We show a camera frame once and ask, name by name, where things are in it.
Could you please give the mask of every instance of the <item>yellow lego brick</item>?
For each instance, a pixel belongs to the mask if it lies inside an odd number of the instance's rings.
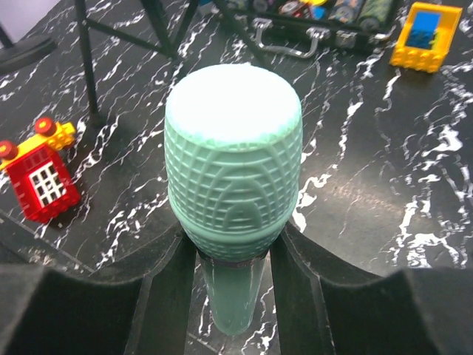
[[[435,43],[430,50],[406,46],[406,41],[419,11],[440,13]],[[406,24],[399,35],[389,63],[395,67],[437,72],[449,52],[461,13],[462,8],[460,7],[415,2],[409,11]]]
[[[312,6],[322,6],[328,0],[299,0],[300,2],[304,2],[305,4],[309,4]]]
[[[59,122],[55,123],[56,132],[50,137],[44,137],[43,135],[36,134],[31,138],[26,139],[25,142],[18,145],[18,154],[12,160],[3,160],[0,164],[0,171],[5,169],[14,161],[21,159],[23,156],[38,148],[43,143],[46,143],[48,146],[54,150],[61,150],[65,146],[70,145],[74,142],[75,128],[69,122],[67,124],[60,124]]]

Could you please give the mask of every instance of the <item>red lego brick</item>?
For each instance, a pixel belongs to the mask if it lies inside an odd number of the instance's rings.
[[[81,199],[61,156],[42,144],[6,168],[27,219],[46,223]]]

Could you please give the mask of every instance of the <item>red lego round knob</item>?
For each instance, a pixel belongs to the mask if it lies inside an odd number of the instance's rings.
[[[35,132],[44,137],[51,137],[56,133],[56,124],[49,117],[41,117],[35,122]]]
[[[10,141],[0,142],[0,158],[5,160],[15,159],[18,154],[18,146]]]

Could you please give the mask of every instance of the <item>lego toy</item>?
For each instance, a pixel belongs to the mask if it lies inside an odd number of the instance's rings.
[[[322,6],[327,2],[327,0],[299,0],[300,2],[304,2],[306,4],[312,5],[312,6]]]
[[[337,0],[328,19],[351,24],[358,17],[362,5],[362,0]]]
[[[311,10],[312,10],[312,17],[315,20],[320,20],[325,15],[325,9],[323,7],[311,6]]]
[[[81,199],[58,154],[74,142],[75,128],[40,118],[35,132],[18,146],[0,142],[0,170],[10,177],[24,216],[46,223]]]
[[[425,13],[419,11],[411,27],[406,45],[408,47],[430,50],[431,43],[437,33],[440,13]]]
[[[415,2],[389,63],[437,72],[449,52],[461,13],[460,7]]]

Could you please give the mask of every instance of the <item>textured grip pattern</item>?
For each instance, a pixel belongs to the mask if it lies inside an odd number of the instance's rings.
[[[282,83],[293,97],[290,85]],[[302,150],[300,103],[290,103],[292,115],[284,124],[269,125],[257,141],[228,145],[218,137],[193,137],[166,110],[171,207],[196,246],[211,257],[254,257],[269,248],[290,218]]]

